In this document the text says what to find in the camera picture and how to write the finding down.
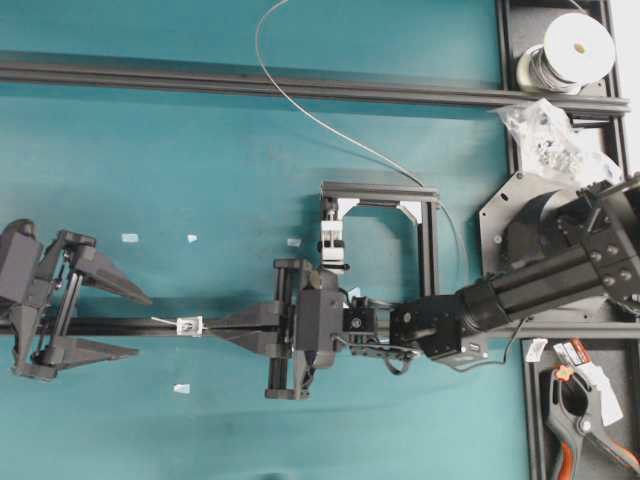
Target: screw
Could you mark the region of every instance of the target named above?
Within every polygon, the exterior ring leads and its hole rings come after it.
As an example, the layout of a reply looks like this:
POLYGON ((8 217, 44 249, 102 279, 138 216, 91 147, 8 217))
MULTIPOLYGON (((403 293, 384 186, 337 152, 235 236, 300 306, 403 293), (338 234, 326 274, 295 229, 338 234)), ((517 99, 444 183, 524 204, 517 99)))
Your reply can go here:
POLYGON ((583 432, 590 432, 591 431, 591 422, 589 420, 586 420, 586 419, 582 420, 580 422, 580 429, 583 432))

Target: solder spool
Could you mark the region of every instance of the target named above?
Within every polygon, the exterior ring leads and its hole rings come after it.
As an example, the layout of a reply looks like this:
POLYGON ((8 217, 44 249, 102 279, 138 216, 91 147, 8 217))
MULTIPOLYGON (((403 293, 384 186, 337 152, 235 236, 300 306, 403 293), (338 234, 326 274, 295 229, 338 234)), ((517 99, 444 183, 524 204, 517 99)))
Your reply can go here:
POLYGON ((544 43, 529 48, 518 61, 516 79, 525 92, 577 95, 613 68, 616 49, 611 35, 582 13, 556 18, 544 43))

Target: clamp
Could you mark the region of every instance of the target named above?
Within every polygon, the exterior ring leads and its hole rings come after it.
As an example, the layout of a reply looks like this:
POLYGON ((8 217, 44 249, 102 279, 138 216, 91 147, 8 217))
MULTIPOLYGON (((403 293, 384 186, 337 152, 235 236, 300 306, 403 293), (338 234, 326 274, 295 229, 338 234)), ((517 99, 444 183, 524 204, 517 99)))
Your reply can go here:
POLYGON ((585 438, 618 464, 640 476, 640 463, 636 456, 614 442, 604 428, 600 391, 583 375, 566 366, 545 375, 549 376, 543 383, 549 389, 543 399, 545 421, 560 442, 552 478, 575 478, 585 438))

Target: teal mat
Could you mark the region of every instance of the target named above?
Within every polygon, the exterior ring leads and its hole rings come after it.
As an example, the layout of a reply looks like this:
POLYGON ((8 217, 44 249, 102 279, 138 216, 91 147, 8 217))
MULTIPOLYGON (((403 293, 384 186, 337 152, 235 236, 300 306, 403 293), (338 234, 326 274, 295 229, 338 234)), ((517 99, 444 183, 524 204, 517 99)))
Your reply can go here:
MULTIPOLYGON (((3 48, 236 64, 253 63, 252 27, 270 5, 31 3, 6 6, 3 48)), ((499 80, 492 1, 290 7, 266 32, 278 42, 266 49, 278 66, 401 71, 474 85, 499 80), (447 24, 450 17, 461 20, 447 24), (291 40, 305 32, 304 42, 291 40), (400 48, 388 43, 392 32, 405 38, 399 56, 390 53, 400 48), (378 50, 357 53, 365 47, 378 50), (443 48, 462 57, 443 55, 443 48), (460 61, 466 56, 473 61, 460 61)), ((493 114, 304 105, 438 187, 464 234, 472 277, 480 273, 475 212, 507 176, 504 131, 493 114)), ((213 316, 267 300, 274 257, 317 261, 323 180, 407 184, 282 99, 2 85, 0 106, 0 224, 33 218, 42 240, 62 227, 95 235, 155 301, 145 309, 85 289, 79 313, 86 315, 213 316), (137 233, 140 241, 123 243, 123 233, 137 233), (189 243, 188 234, 198 240, 189 243), (301 247, 289 247, 289 238, 301 247)), ((415 298, 416 242, 408 220, 359 209, 346 228, 353 271, 344 286, 380 299, 415 298)), ((452 291, 465 280, 443 218, 438 238, 442 290, 452 291)), ((464 376, 421 359, 396 378, 381 361, 340 355, 335 368, 317 375, 312 399, 292 403, 262 399, 266 360, 231 344, 111 341, 142 354, 63 372, 49 385, 0 374, 3 478, 527 475, 518 349, 506 368, 464 376), (177 383, 191 384, 192 393, 173 393, 177 383)), ((2 371, 10 346, 8 338, 0 342, 2 371)))

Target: clear plastic bag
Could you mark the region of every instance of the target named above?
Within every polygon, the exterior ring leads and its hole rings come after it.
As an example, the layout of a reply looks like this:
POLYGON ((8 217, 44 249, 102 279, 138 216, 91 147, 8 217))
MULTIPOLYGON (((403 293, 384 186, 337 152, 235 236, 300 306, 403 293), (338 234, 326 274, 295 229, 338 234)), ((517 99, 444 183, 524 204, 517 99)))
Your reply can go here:
POLYGON ((585 150, 561 108, 546 99, 495 110, 518 144, 521 170, 567 185, 622 181, 622 170, 599 151, 585 150))

